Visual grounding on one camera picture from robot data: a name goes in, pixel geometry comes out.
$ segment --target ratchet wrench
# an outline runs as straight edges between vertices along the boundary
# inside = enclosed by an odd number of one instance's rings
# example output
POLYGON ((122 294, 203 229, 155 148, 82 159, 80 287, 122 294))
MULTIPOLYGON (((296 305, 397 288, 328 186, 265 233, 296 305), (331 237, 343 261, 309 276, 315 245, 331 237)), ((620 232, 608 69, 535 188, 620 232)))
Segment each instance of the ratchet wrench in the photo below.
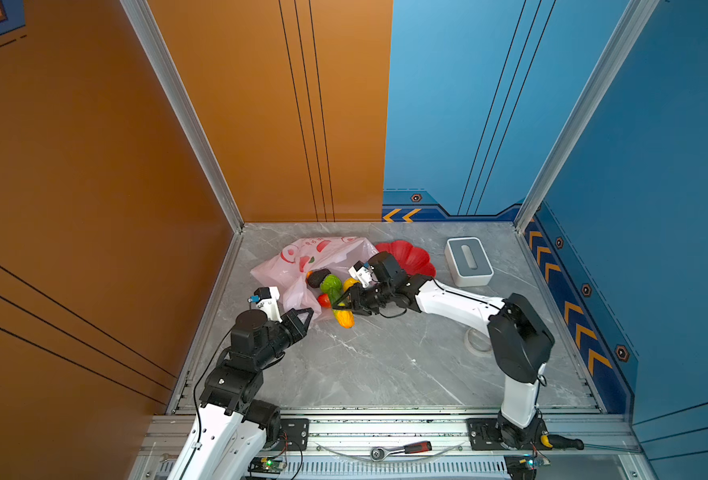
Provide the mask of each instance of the ratchet wrench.
POLYGON ((418 442, 411 443, 410 445, 405 445, 402 447, 375 447, 370 450, 370 459, 374 462, 380 462, 385 460, 387 456, 395 453, 423 453, 430 452, 432 450, 431 442, 418 442))

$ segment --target red flower-shaped plate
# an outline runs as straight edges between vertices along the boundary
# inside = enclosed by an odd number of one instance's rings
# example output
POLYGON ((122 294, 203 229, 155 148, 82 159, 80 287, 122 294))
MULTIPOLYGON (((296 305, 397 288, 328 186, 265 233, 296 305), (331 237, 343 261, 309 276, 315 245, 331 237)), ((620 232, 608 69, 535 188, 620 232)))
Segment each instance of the red flower-shaped plate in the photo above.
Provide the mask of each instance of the red flower-shaped plate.
POLYGON ((378 252, 389 252, 399 262, 399 266, 405 269, 408 275, 423 274, 436 276, 437 269, 432 265, 432 258, 423 248, 398 240, 390 244, 376 245, 378 252))

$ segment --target gray marble tabletop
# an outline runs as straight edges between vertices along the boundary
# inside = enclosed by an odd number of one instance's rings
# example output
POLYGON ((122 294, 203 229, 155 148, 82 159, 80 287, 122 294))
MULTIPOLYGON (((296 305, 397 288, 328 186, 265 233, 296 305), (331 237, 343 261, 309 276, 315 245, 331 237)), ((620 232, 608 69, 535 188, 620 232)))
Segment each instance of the gray marble tabletop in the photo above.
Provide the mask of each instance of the gray marble tabletop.
MULTIPOLYGON (((445 262, 445 241, 476 236, 494 269, 490 283, 470 291, 506 297, 521 293, 550 326, 556 328, 528 261, 508 223, 336 223, 248 224, 234 271, 228 280, 206 348, 195 369, 204 370, 218 341, 247 307, 260 284, 250 270, 295 239, 310 236, 365 236, 373 244, 407 240, 425 249, 437 269, 437 280, 453 285, 445 262)), ((285 408, 340 406, 466 406, 498 408, 504 375, 490 356, 478 357, 464 347, 468 328, 441 316, 409 311, 394 319, 356 318, 344 329, 334 320, 314 322, 308 336, 286 351, 282 362, 264 372, 258 397, 285 408)), ((541 407, 594 408, 585 380, 560 341, 546 369, 548 387, 541 407)))

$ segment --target plastic bag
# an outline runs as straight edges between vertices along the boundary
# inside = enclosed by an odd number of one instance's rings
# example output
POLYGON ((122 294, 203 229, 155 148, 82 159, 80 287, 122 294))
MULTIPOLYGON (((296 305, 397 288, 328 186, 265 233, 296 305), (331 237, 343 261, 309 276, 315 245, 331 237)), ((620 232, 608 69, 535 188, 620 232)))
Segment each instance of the plastic bag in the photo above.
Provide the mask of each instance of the plastic bag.
MULTIPOLYGON (((378 250, 362 236, 328 236, 300 238, 250 271, 263 286, 280 289, 280 301, 285 311, 311 307, 313 319, 320 318, 322 307, 316 294, 306 285, 306 274, 327 268, 341 282, 349 278, 349 268, 358 261, 367 262, 378 250)), ((323 318, 332 318, 326 309, 323 318)))

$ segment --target orange chevron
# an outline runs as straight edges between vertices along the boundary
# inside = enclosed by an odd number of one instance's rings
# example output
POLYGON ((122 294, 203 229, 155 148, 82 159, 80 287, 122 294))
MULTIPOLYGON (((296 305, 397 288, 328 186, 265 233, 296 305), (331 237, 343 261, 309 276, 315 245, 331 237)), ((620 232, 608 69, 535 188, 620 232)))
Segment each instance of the orange chevron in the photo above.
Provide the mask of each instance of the orange chevron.
POLYGON ((556 270, 557 272, 562 271, 559 265, 550 264, 549 262, 546 262, 546 271, 544 272, 544 276, 546 277, 546 283, 548 283, 548 273, 550 270, 556 270))
POLYGON ((392 215, 396 214, 400 210, 401 210, 401 208, 395 208, 394 210, 388 212, 386 214, 386 216, 383 217, 383 219, 386 220, 387 222, 393 222, 394 220, 392 220, 392 215))
POLYGON ((593 351, 592 349, 589 349, 589 373, 591 374, 591 376, 594 376, 594 360, 599 360, 600 362, 608 366, 609 369, 613 368, 613 366, 610 364, 610 360, 604 358, 602 355, 593 351))
POLYGON ((536 230, 533 230, 532 232, 530 232, 530 250, 533 249, 533 237, 534 236, 540 236, 542 238, 543 234, 541 232, 536 231, 536 230))
POLYGON ((407 214, 406 216, 403 216, 402 219, 403 219, 405 222, 411 223, 411 222, 412 222, 412 218, 410 218, 410 217, 413 216, 413 215, 415 215, 415 214, 416 214, 417 212, 419 212, 419 211, 421 211, 421 209, 420 209, 420 208, 416 208, 415 210, 413 210, 412 212, 410 212, 410 213, 407 214))
POLYGON ((551 250, 547 248, 546 246, 540 246, 536 249, 538 252, 538 257, 535 259, 536 263, 538 263, 538 266, 541 266, 541 254, 550 254, 551 250))
POLYGON ((565 302, 564 303, 564 324, 565 325, 570 324, 570 321, 568 320, 568 316, 570 315, 570 310, 572 310, 573 312, 578 312, 581 315, 584 314, 584 311, 575 303, 565 302))
POLYGON ((585 333, 586 335, 589 335, 591 338, 594 340, 597 339, 597 335, 594 334, 591 330, 586 328, 583 325, 575 324, 575 344, 578 345, 578 349, 580 350, 580 334, 585 333))

